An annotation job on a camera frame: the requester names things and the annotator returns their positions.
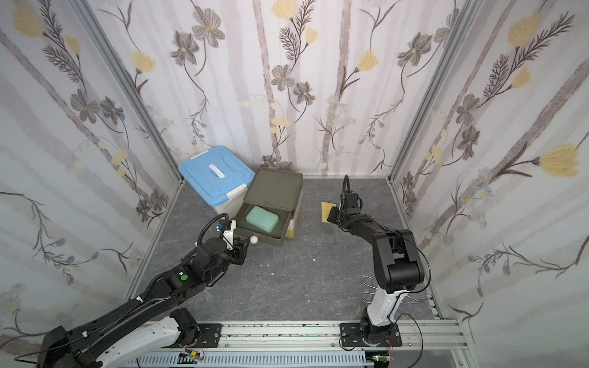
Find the light green sponge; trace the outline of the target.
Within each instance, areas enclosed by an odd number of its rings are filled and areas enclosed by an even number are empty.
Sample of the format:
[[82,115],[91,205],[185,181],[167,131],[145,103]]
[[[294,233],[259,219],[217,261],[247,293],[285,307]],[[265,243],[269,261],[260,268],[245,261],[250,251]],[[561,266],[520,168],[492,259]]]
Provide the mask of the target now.
[[279,216],[255,205],[246,215],[245,220],[248,224],[270,233],[279,223]]

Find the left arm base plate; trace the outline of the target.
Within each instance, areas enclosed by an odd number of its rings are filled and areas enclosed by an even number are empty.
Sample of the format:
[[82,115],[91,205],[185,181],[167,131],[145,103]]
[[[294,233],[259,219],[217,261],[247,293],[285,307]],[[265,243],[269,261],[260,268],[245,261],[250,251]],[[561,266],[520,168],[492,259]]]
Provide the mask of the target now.
[[180,336],[174,347],[184,349],[217,348],[222,324],[192,324],[180,328]]

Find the green three-drawer cabinet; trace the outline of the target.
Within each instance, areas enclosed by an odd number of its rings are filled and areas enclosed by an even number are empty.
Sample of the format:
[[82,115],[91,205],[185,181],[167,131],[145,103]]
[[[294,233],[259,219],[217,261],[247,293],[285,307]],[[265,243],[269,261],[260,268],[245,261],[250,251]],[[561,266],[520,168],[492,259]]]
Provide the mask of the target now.
[[[236,234],[242,237],[257,236],[261,243],[281,246],[288,225],[294,219],[302,187],[301,173],[259,168],[235,217]],[[278,216],[278,223],[271,232],[246,221],[246,216],[255,206]]]

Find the yellow green-backed sponge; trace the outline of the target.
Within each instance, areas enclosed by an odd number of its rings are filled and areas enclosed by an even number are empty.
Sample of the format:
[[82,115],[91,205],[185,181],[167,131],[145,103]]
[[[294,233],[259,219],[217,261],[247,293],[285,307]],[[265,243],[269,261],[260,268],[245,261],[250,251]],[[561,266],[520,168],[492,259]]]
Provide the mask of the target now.
[[321,221],[328,222],[328,217],[331,213],[333,208],[337,208],[337,205],[330,202],[322,202],[321,203]]

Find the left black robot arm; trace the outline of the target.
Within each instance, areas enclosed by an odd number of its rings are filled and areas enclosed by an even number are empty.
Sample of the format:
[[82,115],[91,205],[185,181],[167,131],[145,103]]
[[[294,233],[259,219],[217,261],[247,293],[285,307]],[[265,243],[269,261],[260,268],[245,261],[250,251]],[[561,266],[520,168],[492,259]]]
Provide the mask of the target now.
[[181,305],[211,288],[230,265],[242,265],[250,243],[240,237],[231,244],[207,240],[113,311],[70,331],[47,333],[36,366],[119,367],[161,347],[190,346],[202,332]]

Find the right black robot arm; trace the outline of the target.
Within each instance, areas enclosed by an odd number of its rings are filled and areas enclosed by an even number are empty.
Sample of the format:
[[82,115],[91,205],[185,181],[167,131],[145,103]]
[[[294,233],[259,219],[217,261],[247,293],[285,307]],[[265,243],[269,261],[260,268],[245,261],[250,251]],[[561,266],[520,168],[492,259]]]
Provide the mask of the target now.
[[426,266],[409,230],[392,230],[362,213],[357,193],[345,190],[340,204],[331,208],[327,221],[372,248],[374,280],[372,301],[360,319],[362,339],[369,344],[389,340],[394,334],[394,314],[402,300],[425,281]]

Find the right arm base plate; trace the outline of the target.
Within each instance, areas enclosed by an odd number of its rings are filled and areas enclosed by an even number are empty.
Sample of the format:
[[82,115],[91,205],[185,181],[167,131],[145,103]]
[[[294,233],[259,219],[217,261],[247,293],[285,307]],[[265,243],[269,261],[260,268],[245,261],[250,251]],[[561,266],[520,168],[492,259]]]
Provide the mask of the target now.
[[376,327],[362,320],[341,323],[339,329],[341,346],[344,348],[401,347],[403,345],[397,324]]

